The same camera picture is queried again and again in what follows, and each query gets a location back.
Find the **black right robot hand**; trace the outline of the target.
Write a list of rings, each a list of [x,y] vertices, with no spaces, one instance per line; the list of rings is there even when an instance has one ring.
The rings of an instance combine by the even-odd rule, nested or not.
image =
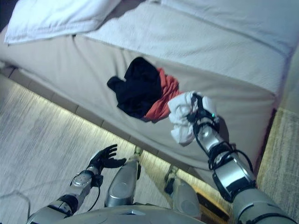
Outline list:
[[[198,133],[202,127],[210,126],[219,132],[220,119],[217,115],[215,103],[211,98],[193,93],[191,100],[195,108],[187,114],[186,118],[192,124],[193,131]]]

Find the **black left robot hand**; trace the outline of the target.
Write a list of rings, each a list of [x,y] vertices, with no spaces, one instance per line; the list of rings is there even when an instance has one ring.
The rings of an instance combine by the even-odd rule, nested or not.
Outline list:
[[[104,168],[119,168],[123,166],[127,159],[116,159],[117,144],[110,145],[97,152],[89,161],[87,170],[96,169],[94,174],[101,174]]]

